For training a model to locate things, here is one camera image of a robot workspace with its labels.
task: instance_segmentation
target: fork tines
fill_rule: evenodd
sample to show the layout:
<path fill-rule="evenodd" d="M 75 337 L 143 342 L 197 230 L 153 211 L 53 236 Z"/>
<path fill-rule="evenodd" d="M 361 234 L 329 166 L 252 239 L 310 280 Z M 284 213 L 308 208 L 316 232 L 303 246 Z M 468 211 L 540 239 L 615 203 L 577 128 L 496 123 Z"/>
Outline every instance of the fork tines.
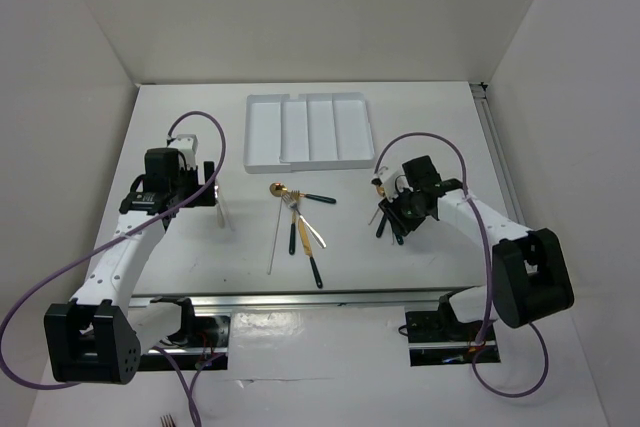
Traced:
<path fill-rule="evenodd" d="M 160 422 L 162 423 L 162 427 L 176 427 L 176 423 L 173 421 L 171 415 L 163 415 L 160 417 Z"/>
<path fill-rule="evenodd" d="M 287 192 L 286 194 L 284 194 L 282 196 L 282 200 L 284 200 L 284 203 L 287 204 L 287 206 L 292 209 L 293 209 L 293 205 L 296 203 L 295 198 L 291 195 L 290 192 Z"/>

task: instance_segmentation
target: cable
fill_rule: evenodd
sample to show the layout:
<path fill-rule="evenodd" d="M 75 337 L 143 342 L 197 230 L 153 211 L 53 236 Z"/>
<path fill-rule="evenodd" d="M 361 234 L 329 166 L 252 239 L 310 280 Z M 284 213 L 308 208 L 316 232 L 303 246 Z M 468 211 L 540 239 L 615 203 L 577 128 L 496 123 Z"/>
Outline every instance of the cable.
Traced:
<path fill-rule="evenodd" d="M 538 380 L 536 385 L 534 385 L 530 389 L 525 390 L 523 392 L 516 392 L 513 394 L 510 392 L 502 392 L 501 390 L 498 390 L 495 387 L 490 386 L 482 377 L 480 377 L 480 373 L 478 372 L 478 366 L 477 366 L 478 358 L 480 358 L 482 353 L 486 351 L 486 349 L 480 349 L 473 356 L 473 359 L 471 359 L 471 368 L 473 369 L 473 373 L 475 374 L 476 379 L 478 379 L 478 382 L 480 382 L 482 386 L 485 389 L 487 389 L 489 392 L 499 395 L 500 397 L 506 397 L 508 399 L 519 399 L 521 397 L 526 397 L 527 395 L 533 394 L 540 387 L 542 387 L 542 384 L 544 384 L 544 381 L 547 380 L 547 376 L 549 375 L 549 351 L 547 350 L 547 344 L 545 343 L 544 338 L 542 338 L 542 334 L 540 333 L 540 331 L 535 325 L 529 324 L 529 327 L 531 327 L 533 331 L 536 333 L 536 336 L 540 341 L 540 346 L 542 347 L 542 354 L 544 355 L 544 369 L 542 370 L 542 375 L 540 376 L 540 380 Z"/>
<path fill-rule="evenodd" d="M 158 347 L 156 345 L 154 349 L 160 352 L 164 356 L 164 358 L 167 359 L 167 362 L 171 364 L 171 367 L 173 367 L 173 370 L 176 371 L 176 374 L 178 375 L 178 379 L 180 379 L 180 383 L 182 384 L 182 389 L 184 390 L 184 393 L 187 396 L 187 401 L 189 402 L 189 414 L 191 415 L 191 420 L 193 421 L 193 425 L 195 427 L 201 427 L 202 420 L 200 419 L 200 412 L 198 412 L 198 407 L 196 406 L 196 403 L 193 400 L 193 391 L 192 389 L 189 389 L 189 386 L 187 385 L 187 381 L 184 378 L 184 374 L 180 370 L 180 366 L 174 360 L 174 358 L 171 357 L 171 355 L 167 353 L 167 351 L 164 350 L 162 347 Z"/>
<path fill-rule="evenodd" d="M 211 186 L 211 184 L 213 184 L 215 182 L 216 177 L 218 176 L 218 173 L 220 172 L 220 169 L 222 168 L 222 164 L 224 163 L 224 157 L 225 157 L 225 154 L 226 154 L 226 151 L 227 151 L 227 141 L 226 141 L 226 138 L 224 136 L 224 131 L 222 130 L 222 126 L 220 125 L 220 123 L 213 116 L 211 116 L 210 114 L 208 114 L 206 112 L 201 112 L 201 111 L 187 112 L 186 114 L 183 114 L 180 117 L 178 117 L 178 119 L 173 123 L 173 125 L 169 129 L 169 135 L 171 135 L 171 133 L 173 132 L 175 127 L 182 120 L 184 120 L 187 117 L 190 117 L 192 115 L 198 115 L 198 116 L 205 117 L 205 118 L 209 119 L 211 122 L 213 122 L 213 124 L 218 129 L 218 132 L 220 133 L 220 142 L 221 142 L 220 160 L 218 160 L 218 164 L 216 166 L 216 169 L 213 172 L 213 175 L 211 177 L 209 177 L 209 180 L 207 180 L 204 183 L 204 185 L 202 187 L 200 187 L 200 189 L 198 189 L 194 194 L 192 194 L 187 199 L 185 199 L 182 202 L 178 203 L 177 205 L 171 207 L 170 209 L 166 210 L 165 212 L 162 212 L 161 214 L 158 214 L 158 215 L 150 218 L 148 221 L 146 221 L 146 222 L 140 224 L 139 226 L 131 229 L 129 232 L 126 232 L 122 236 L 116 237 L 115 239 L 112 239 L 109 242 L 106 242 L 105 244 L 101 245 L 100 247 L 97 247 L 94 250 L 92 250 L 91 252 L 89 252 L 87 255 L 85 255 L 85 256 L 83 256 L 83 257 L 71 262 L 70 264 L 64 266 L 63 268 L 55 271 L 53 274 L 51 274 L 48 277 L 44 278 L 43 280 L 41 280 L 40 282 L 35 284 L 33 287 L 31 287 L 29 290 L 27 290 L 16 301 L 16 303 L 13 306 L 11 306 L 11 308 L 9 309 L 7 314 L 5 315 L 4 319 L 2 320 L 2 323 L 0 324 L 0 370 L 2 370 L 2 372 L 4 372 L 4 374 L 7 377 L 9 377 L 11 380 L 13 380 L 15 383 L 20 384 L 23 387 L 27 387 L 29 389 L 35 389 L 35 390 L 59 390 L 59 389 L 66 389 L 68 387 L 73 387 L 74 385 L 78 385 L 77 383 L 51 384 L 51 385 L 37 384 L 35 382 L 30 382 L 28 380 L 25 380 L 25 379 L 19 377 L 7 365 L 7 362 L 6 362 L 5 358 L 4 358 L 4 354 L 2 353 L 2 340 L 4 338 L 4 334 L 5 334 L 6 330 L 7 330 L 7 326 L 9 325 L 9 322 L 11 321 L 13 316 L 16 314 L 18 309 L 20 307 L 22 307 L 22 305 L 29 299 L 29 297 L 31 297 L 33 294 L 35 294 L 38 290 L 40 290 L 42 287 L 47 285 L 49 282 L 57 279 L 62 274 L 66 273 L 66 272 L 69 272 L 74 267 L 77 267 L 77 266 L 83 264 L 84 262 L 89 260 L 91 257 L 99 254 L 100 252 L 104 252 L 107 249 L 110 249 L 111 247 L 113 247 L 114 245 L 119 244 L 120 242 L 122 242 L 123 240 L 128 238 L 129 236 L 135 235 L 136 233 L 140 232 L 141 230 L 146 229 L 147 227 L 149 227 L 154 222 L 157 222 L 157 221 L 159 221 L 159 220 L 161 220 L 161 219 L 163 219 L 165 217 L 168 217 L 168 216 L 171 216 L 171 215 L 175 214 L 179 209 L 181 209 L 185 205 L 188 205 L 191 202 L 193 202 L 196 198 L 198 198 L 198 196 L 200 196 L 203 192 L 205 192 L 209 188 L 209 186 Z"/>
<path fill-rule="evenodd" d="M 207 340 L 207 337 L 202 332 L 198 332 L 198 335 L 202 337 L 202 353 L 200 354 L 200 357 L 198 358 L 196 365 L 202 360 L 204 360 L 204 356 L 207 354 L 207 344 L 209 343 L 209 341 Z"/>
<path fill-rule="evenodd" d="M 214 361 L 218 360 L 220 357 L 223 357 L 224 354 L 215 355 L 210 359 L 208 359 L 206 362 L 203 362 L 198 367 L 198 370 L 196 371 L 195 375 L 191 379 L 191 384 L 187 386 L 187 381 L 184 378 L 184 374 L 180 370 L 180 367 L 178 366 L 178 363 L 175 361 L 175 359 L 171 357 L 171 354 L 169 354 L 162 347 L 158 347 L 158 346 L 155 346 L 154 350 L 157 350 L 158 352 L 160 352 L 164 356 L 164 358 L 167 359 L 167 362 L 171 364 L 171 367 L 173 368 L 173 370 L 176 371 L 176 374 L 178 375 L 178 379 L 180 379 L 180 384 L 182 384 L 182 389 L 184 390 L 184 393 L 187 396 L 187 402 L 189 403 L 189 415 L 191 416 L 193 425 L 195 427 L 201 427 L 202 419 L 200 418 L 200 412 L 198 411 L 198 407 L 196 406 L 196 401 L 193 398 L 193 390 L 196 387 L 196 381 L 198 380 L 198 377 L 200 376 L 202 371 L 205 368 L 209 367 Z"/>
<path fill-rule="evenodd" d="M 451 147 L 451 149 L 458 156 L 458 160 L 460 161 L 460 168 L 462 170 L 462 191 L 464 192 L 467 202 L 469 203 L 469 206 L 473 211 L 473 215 L 475 216 L 476 221 L 478 222 L 478 228 L 480 229 L 480 237 L 482 237 L 482 250 L 484 251 L 485 274 L 487 277 L 487 299 L 485 302 L 482 326 L 480 327 L 480 331 L 476 335 L 476 339 L 475 339 L 476 344 L 483 344 L 485 337 L 487 335 L 487 330 L 489 329 L 492 323 L 490 320 L 491 306 L 493 304 L 493 282 L 491 278 L 491 248 L 489 246 L 489 237 L 487 236 L 487 230 L 485 229 L 482 216 L 480 215 L 480 211 L 478 210 L 478 207 L 476 206 L 473 198 L 469 196 L 469 185 L 467 184 L 467 164 L 464 161 L 464 157 L 462 156 L 462 152 L 460 152 L 460 149 L 458 149 L 458 147 L 449 139 L 442 137 L 441 135 L 438 135 L 438 134 L 431 134 L 429 132 L 409 132 L 396 137 L 391 142 L 389 142 L 384 149 L 382 149 L 382 152 L 378 157 L 378 161 L 376 162 L 374 172 L 377 173 L 378 170 L 380 169 L 380 164 L 382 163 L 382 159 L 384 158 L 387 151 L 391 148 L 391 146 L 393 146 L 396 142 L 399 142 L 402 139 L 406 139 L 407 137 L 430 137 L 436 140 L 440 140 L 441 142 L 444 142 L 449 147 Z M 535 325 L 533 325 L 533 323 L 530 323 L 529 325 L 538 336 L 538 340 L 540 341 L 540 345 L 542 346 L 542 353 L 544 354 L 544 369 L 542 371 L 542 376 L 540 377 L 540 380 L 538 380 L 536 385 L 534 385 L 533 387 L 531 387 L 530 389 L 524 392 L 511 394 L 508 392 L 499 391 L 491 387 L 487 382 L 485 382 L 484 379 L 482 379 L 482 377 L 480 377 L 480 374 L 476 367 L 476 361 L 478 359 L 478 356 L 483 352 L 483 350 L 479 350 L 474 355 L 471 361 L 471 366 L 473 368 L 473 373 L 475 374 L 476 378 L 485 389 L 501 397 L 514 399 L 514 398 L 526 397 L 527 395 L 531 395 L 534 392 L 536 392 L 540 387 L 542 387 L 542 384 L 544 384 L 545 380 L 547 379 L 547 375 L 549 374 L 549 352 L 547 351 L 547 345 L 538 328 Z"/>

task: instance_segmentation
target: white wall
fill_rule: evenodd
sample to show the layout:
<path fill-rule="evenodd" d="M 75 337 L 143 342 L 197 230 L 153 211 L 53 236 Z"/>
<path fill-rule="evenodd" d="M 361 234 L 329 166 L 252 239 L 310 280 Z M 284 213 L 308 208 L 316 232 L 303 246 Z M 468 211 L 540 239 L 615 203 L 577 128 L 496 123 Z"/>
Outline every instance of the white wall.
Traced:
<path fill-rule="evenodd" d="M 531 0 L 87 0 L 142 82 L 488 80 Z"/>
<path fill-rule="evenodd" d="M 528 221 L 560 235 L 613 427 L 638 425 L 640 0 L 535 0 L 490 105 Z"/>
<path fill-rule="evenodd" d="M 135 88 L 82 0 L 0 0 L 0 316 L 92 245 Z M 42 316 L 82 272 L 26 304 L 3 351 L 39 381 Z M 26 425 L 35 392 L 0 374 L 0 423 Z"/>

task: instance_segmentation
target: black handle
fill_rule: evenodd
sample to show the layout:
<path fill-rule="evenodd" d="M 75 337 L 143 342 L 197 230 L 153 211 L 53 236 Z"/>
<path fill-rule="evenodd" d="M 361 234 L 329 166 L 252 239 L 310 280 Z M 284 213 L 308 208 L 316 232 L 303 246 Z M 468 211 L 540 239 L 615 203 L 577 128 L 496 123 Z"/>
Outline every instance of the black handle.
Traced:
<path fill-rule="evenodd" d="M 305 199 L 317 200 L 318 202 L 324 202 L 325 204 L 335 204 L 338 201 L 332 197 L 324 197 L 322 195 L 304 194 Z"/>
<path fill-rule="evenodd" d="M 322 277 L 320 277 L 320 272 L 318 272 L 318 266 L 316 265 L 316 261 L 313 257 L 309 257 L 311 261 L 311 270 L 313 270 L 313 277 L 316 279 L 316 285 L 319 289 L 322 288 Z"/>
<path fill-rule="evenodd" d="M 384 233 L 384 226 L 387 225 L 387 216 L 382 214 L 382 220 L 380 221 L 380 225 L 378 226 L 378 230 L 376 230 L 376 237 L 382 237 Z"/>
<path fill-rule="evenodd" d="M 391 224 L 391 233 L 396 238 L 396 242 L 398 243 L 398 245 L 404 245 L 404 238 L 398 232 L 396 232 L 396 229 L 393 228 L 393 224 Z"/>
<path fill-rule="evenodd" d="M 296 253 L 296 223 L 291 222 L 291 233 L 289 234 L 289 254 Z"/>

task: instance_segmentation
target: fork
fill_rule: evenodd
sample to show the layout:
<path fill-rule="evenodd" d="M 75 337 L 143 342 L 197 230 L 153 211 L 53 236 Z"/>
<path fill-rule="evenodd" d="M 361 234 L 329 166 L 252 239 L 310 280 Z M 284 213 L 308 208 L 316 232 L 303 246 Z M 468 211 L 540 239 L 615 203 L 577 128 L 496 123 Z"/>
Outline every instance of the fork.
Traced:
<path fill-rule="evenodd" d="M 296 200 L 295 196 L 291 195 L 291 192 L 287 192 L 282 196 L 282 200 L 284 201 L 285 204 L 287 204 L 287 207 L 289 207 L 296 214 L 298 214 L 298 218 L 302 222 L 304 222 L 304 225 L 307 226 L 307 228 L 309 229 L 309 232 L 311 232 L 311 236 L 318 243 L 318 245 L 323 249 L 326 249 L 327 243 L 324 241 L 322 236 L 318 232 L 316 232 L 316 229 L 311 227 L 311 224 L 309 224 L 309 222 L 307 222 L 307 219 L 305 219 L 304 216 L 300 213 L 300 209 L 298 208 L 298 201 Z"/>
<path fill-rule="evenodd" d="M 160 423 L 162 427 L 176 427 L 176 423 L 173 421 L 171 414 L 160 417 Z"/>

